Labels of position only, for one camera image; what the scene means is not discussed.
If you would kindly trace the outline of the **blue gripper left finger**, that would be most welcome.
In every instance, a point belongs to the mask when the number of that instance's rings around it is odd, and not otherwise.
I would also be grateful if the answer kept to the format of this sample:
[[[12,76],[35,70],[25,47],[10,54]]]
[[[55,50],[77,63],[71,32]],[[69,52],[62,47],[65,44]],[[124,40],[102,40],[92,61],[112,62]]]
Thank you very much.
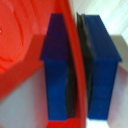
[[[75,116],[74,70],[69,39],[62,14],[52,14],[41,59],[45,62],[50,120]]]

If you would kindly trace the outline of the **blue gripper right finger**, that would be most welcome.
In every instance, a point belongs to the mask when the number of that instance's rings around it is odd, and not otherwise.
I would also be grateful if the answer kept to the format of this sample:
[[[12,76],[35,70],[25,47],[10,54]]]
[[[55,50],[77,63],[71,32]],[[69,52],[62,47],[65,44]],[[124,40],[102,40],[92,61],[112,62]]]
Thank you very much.
[[[99,15],[77,15],[87,80],[88,118],[106,120],[121,57]]]

